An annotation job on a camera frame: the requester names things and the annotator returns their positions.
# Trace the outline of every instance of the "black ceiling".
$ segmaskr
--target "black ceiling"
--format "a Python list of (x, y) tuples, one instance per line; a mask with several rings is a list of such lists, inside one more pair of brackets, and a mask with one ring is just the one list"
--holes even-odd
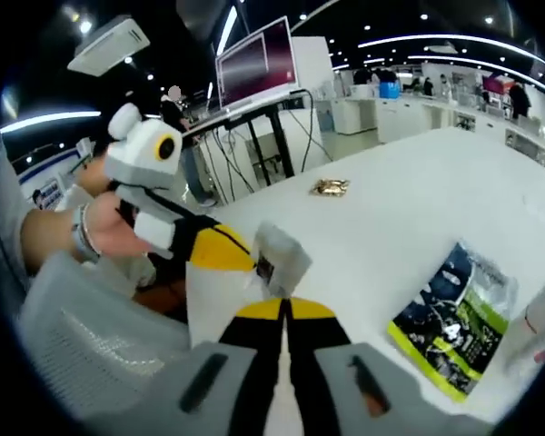
[[(160, 87), (178, 84), (183, 93), (205, 101), (205, 90), (213, 80), (213, 51), (218, 44), (230, 5), (242, 15), (236, 21), (228, 45), (274, 19), (287, 15), (291, 26), (300, 23), (300, 14), (310, 14), (319, 6), (333, 3), (295, 30), (295, 35), (322, 35), (334, 39), (330, 45), (334, 64), (361, 67), (367, 55), (393, 58), (401, 64), (408, 55), (428, 55), (423, 47), (441, 41), (412, 41), (359, 49), (358, 44), (399, 35), (452, 33), (484, 36), (513, 44), (536, 53), (534, 34), (510, 11), (503, 0), (72, 0), (65, 5), (104, 25), (120, 14), (130, 15), (144, 30), (151, 45), (134, 56), (134, 64), (119, 64), (102, 77), (91, 77), (66, 70), (74, 49), (81, 42), (77, 25), (61, 10), (53, 15), (36, 41), (32, 56), (9, 75), (6, 90), (18, 105), (18, 117), (68, 110), (101, 110), (110, 114), (134, 91), (134, 100), (144, 113), (158, 113)], [(428, 20), (420, 15), (427, 14)], [(487, 25), (485, 16), (493, 16)], [(370, 25), (369, 31), (363, 28)], [(453, 42), (457, 56), (501, 64), (524, 74), (536, 74), (542, 64), (480, 43)], [(153, 81), (146, 80), (148, 73)], [(4, 140), (11, 158), (34, 148), (59, 142), (75, 144), (81, 137), (104, 128), (105, 119), (41, 124), (11, 134)], [(12, 122), (7, 117), (3, 124)]]

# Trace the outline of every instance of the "snack bag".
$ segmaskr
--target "snack bag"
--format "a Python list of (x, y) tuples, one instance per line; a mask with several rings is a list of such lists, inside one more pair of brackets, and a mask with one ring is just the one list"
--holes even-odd
[(464, 401), (507, 331), (516, 291), (514, 279), (457, 243), (388, 333), (436, 386)]

